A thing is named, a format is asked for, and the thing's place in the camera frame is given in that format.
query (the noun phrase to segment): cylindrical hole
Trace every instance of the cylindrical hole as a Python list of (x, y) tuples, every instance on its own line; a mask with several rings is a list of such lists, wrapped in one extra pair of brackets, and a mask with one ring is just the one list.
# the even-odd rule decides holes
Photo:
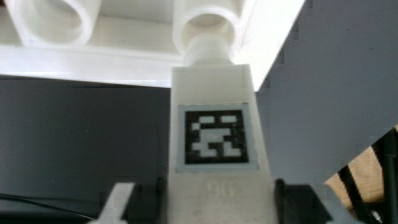
[(195, 16), (182, 30), (182, 44), (187, 46), (189, 40), (200, 34), (216, 34), (223, 37), (228, 44), (234, 40), (234, 27), (228, 20), (216, 14), (202, 14)]
[(81, 18), (63, 0), (26, 0), (20, 17), (33, 35), (61, 44), (81, 35)]
[(214, 14), (203, 14), (189, 20), (189, 24), (198, 27), (214, 27), (223, 22), (223, 18)]

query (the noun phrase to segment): black and white square pattern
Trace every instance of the black and white square pattern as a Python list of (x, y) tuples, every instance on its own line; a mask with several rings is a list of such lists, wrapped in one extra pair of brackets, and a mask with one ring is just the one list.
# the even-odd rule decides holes
[(184, 164), (246, 162), (241, 110), (186, 111)]
[(248, 105), (179, 106), (179, 171), (253, 168)]

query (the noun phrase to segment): white 3d printed part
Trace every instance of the white 3d printed part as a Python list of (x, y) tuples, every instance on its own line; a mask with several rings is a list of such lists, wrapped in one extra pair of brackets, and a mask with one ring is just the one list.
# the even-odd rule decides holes
[(225, 38), (232, 62), (250, 65), (257, 90), (303, 0), (4, 3), (0, 74), (170, 87), (187, 42), (212, 33)]
[(173, 68), (166, 223), (275, 224), (246, 65)]
[(92, 35), (100, 0), (4, 0), (22, 45), (83, 46)]

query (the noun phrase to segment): gray background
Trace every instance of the gray background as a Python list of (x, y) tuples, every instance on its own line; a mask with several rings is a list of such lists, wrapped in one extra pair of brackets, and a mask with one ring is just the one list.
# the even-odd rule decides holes
[[(398, 123), (398, 1), (307, 1), (262, 88), (273, 178), (321, 183)], [(90, 202), (141, 183), (131, 216), (152, 220), (164, 175), (168, 90), (0, 80), (0, 193)], [(0, 201), (0, 216), (51, 214)]]

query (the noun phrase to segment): white bracket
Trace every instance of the white bracket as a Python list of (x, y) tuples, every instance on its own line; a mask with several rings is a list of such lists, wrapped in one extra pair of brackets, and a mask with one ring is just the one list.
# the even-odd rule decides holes
[(170, 87), (187, 41), (196, 34), (216, 33), (228, 42), (232, 63), (250, 65), (257, 90), (303, 0), (4, 3), (0, 74)]
[(108, 201), (102, 207), (99, 219), (90, 221), (88, 224), (127, 224), (120, 220), (122, 212), (127, 205), (127, 199), (132, 192), (132, 183), (116, 183), (108, 196)]

